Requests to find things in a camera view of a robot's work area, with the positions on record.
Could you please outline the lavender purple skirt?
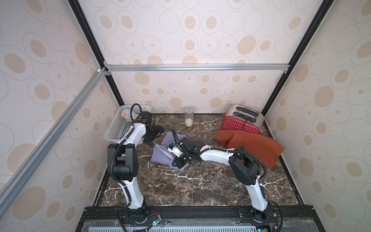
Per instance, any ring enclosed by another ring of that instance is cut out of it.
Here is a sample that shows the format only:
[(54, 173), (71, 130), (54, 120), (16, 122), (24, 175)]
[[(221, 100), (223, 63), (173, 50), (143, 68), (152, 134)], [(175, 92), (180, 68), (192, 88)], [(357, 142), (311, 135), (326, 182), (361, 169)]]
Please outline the lavender purple skirt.
[(168, 147), (172, 143), (174, 143), (174, 137), (173, 137), (172, 132), (169, 131), (169, 132), (167, 132), (167, 134), (166, 134), (165, 138), (163, 139), (163, 141), (161, 142), (161, 144), (156, 144), (155, 143), (155, 147), (153, 148), (154, 151), (153, 151), (153, 154), (152, 154), (151, 161), (166, 165), (166, 166), (168, 166), (172, 169), (176, 169), (180, 172), (183, 172), (189, 166), (189, 164), (187, 163), (182, 168), (178, 168), (176, 166), (173, 166), (173, 161), (174, 161), (176, 155), (168, 151)]

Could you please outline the floral pastel skirt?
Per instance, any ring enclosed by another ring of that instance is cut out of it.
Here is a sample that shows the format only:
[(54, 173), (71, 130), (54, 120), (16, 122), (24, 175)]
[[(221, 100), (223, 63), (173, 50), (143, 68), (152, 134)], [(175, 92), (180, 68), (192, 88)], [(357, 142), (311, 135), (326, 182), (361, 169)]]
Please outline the floral pastel skirt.
[(129, 108), (125, 108), (120, 113), (120, 116), (123, 117), (126, 121), (133, 121), (134, 119), (137, 119), (139, 114), (137, 114), (134, 110), (130, 110)]

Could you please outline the rust orange skirt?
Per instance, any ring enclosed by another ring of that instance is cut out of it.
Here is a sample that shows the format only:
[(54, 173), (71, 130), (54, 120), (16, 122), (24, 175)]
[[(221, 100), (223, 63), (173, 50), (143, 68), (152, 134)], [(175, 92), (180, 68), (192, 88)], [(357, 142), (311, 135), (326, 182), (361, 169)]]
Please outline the rust orange skirt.
[(272, 138), (242, 130), (219, 130), (214, 139), (224, 148), (243, 146), (267, 167), (274, 167), (284, 148)]

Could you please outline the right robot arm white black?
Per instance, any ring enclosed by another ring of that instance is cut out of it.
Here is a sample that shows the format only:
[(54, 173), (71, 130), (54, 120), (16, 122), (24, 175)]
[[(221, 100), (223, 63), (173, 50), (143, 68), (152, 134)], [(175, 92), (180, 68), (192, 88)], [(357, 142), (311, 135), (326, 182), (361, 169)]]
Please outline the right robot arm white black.
[(273, 215), (273, 202), (268, 200), (261, 182), (267, 176), (267, 167), (261, 159), (242, 146), (236, 149), (196, 145), (186, 137), (176, 138), (169, 144), (168, 151), (175, 155), (172, 166), (182, 168), (190, 161), (213, 161), (229, 166), (236, 179), (245, 185), (251, 199), (252, 218), (262, 223)]

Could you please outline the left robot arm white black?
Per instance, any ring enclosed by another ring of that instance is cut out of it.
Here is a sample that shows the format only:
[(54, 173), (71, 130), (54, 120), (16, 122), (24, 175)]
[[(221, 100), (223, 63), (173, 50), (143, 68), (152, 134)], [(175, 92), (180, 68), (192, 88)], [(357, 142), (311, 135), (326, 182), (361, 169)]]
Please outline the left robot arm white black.
[(118, 111), (112, 121), (106, 140), (111, 142), (107, 148), (107, 172), (120, 185), (127, 200), (127, 208), (139, 209), (143, 207), (144, 196), (141, 194), (137, 175), (139, 160), (136, 147), (145, 143), (154, 147), (164, 129), (152, 123), (152, 114), (144, 111), (137, 119), (127, 121)]

